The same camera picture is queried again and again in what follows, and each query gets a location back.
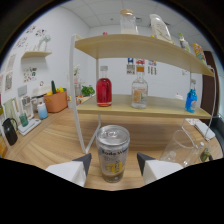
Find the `shelf board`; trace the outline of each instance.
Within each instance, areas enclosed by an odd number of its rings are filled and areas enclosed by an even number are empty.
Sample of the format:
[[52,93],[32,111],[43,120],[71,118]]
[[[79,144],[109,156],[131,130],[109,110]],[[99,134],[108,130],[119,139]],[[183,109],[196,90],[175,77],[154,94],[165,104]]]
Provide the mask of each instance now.
[[214,77],[213,72],[195,55],[181,47],[156,38],[111,34],[75,41],[75,48],[100,58],[142,58],[170,64],[192,73]]
[[26,51],[22,58],[46,57],[52,54],[50,51]]
[[96,96],[80,104],[77,110],[80,114],[123,115],[140,117],[167,117],[167,118],[198,118],[210,119],[211,115],[203,109],[196,107],[194,113],[184,109],[185,101],[162,97],[148,96],[146,109],[131,107],[131,95],[112,95],[112,105],[98,107]]

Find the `wooden countertop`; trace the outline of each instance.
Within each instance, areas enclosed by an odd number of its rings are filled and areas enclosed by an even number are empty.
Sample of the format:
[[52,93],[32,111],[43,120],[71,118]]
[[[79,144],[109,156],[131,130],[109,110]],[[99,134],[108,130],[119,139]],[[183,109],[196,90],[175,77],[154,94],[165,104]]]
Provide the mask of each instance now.
[[[34,165],[45,170],[50,165],[69,162],[84,156],[76,132],[73,110],[66,108],[59,113],[48,115],[48,118],[42,120],[41,124],[26,136],[17,132],[18,140],[13,146],[8,147],[5,159]],[[84,142],[87,145],[98,125],[97,115],[79,114],[79,119]],[[89,150],[92,160],[84,187],[109,191],[144,186],[137,152],[159,159],[174,131],[181,129],[183,122],[181,118],[112,115],[102,115],[101,120],[102,127],[106,125],[125,127],[130,132],[131,139],[124,176],[118,183],[107,183],[103,180],[95,140]],[[206,144],[202,135],[187,121],[185,129],[190,131],[198,142],[203,141]],[[213,159],[222,158],[217,139],[212,139],[210,143],[213,148]]]

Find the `jar lid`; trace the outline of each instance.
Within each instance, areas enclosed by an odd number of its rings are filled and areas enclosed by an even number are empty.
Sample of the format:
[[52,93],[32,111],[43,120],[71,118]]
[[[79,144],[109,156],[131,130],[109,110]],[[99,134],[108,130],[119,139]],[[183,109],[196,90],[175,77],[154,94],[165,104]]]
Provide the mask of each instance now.
[[126,15],[126,16],[132,16],[134,14],[134,12],[130,9],[123,9],[123,10],[120,11],[120,13],[122,15]]
[[160,16],[156,15],[156,14],[150,14],[149,17],[152,19],[152,18],[159,18],[161,19]]
[[104,65],[104,66],[100,66],[100,71],[107,71],[108,70],[108,66]]
[[108,125],[98,130],[96,138],[104,145],[118,146],[127,143],[130,140],[130,134],[121,126]]

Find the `wall decoration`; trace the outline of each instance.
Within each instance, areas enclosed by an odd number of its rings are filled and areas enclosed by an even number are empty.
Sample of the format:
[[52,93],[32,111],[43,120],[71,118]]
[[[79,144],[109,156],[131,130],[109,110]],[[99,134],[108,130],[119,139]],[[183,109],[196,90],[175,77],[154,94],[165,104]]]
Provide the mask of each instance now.
[[151,61],[151,60],[149,60],[149,65],[151,65],[151,66],[156,66],[156,61]]
[[145,64],[145,60],[144,59],[140,59],[140,58],[136,58],[136,64],[137,65],[144,65]]
[[13,72],[9,72],[5,77],[5,92],[12,89],[12,75]]
[[127,75],[135,75],[135,65],[127,65]]
[[47,32],[47,30],[39,29],[39,30],[37,30],[35,36],[36,37],[42,37],[46,32]]
[[2,93],[3,75],[0,75],[0,94]]
[[36,80],[37,68],[28,68],[24,71],[24,82],[30,82]]
[[33,33],[33,31],[35,30],[36,26],[30,26],[27,30],[26,33]]
[[5,71],[5,68],[6,68],[6,64],[8,62],[8,59],[9,59],[9,53],[6,55],[3,63],[1,64],[1,69],[0,69],[0,73],[4,72]]
[[148,73],[151,73],[151,75],[157,75],[158,69],[156,68],[156,61],[149,60],[148,64]]
[[128,64],[129,64],[129,63],[134,64],[134,58],[128,58]]
[[20,39],[17,41],[17,43],[16,43],[16,45],[15,45],[15,47],[14,47],[13,49],[16,49],[16,48],[18,48],[18,47],[23,47],[24,44],[26,43],[26,40],[27,40],[27,37],[22,37],[22,38],[20,38]]
[[13,69],[15,58],[16,58],[16,54],[13,54],[10,56],[7,67],[6,67],[6,72],[9,72]]

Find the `beer can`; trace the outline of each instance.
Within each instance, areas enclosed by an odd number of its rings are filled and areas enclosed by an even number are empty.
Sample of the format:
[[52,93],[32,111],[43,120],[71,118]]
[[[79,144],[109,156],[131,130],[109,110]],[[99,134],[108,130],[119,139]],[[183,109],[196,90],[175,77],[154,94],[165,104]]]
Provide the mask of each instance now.
[[98,130],[96,145],[105,181],[115,183],[122,179],[129,143],[130,134],[121,126],[108,125]]

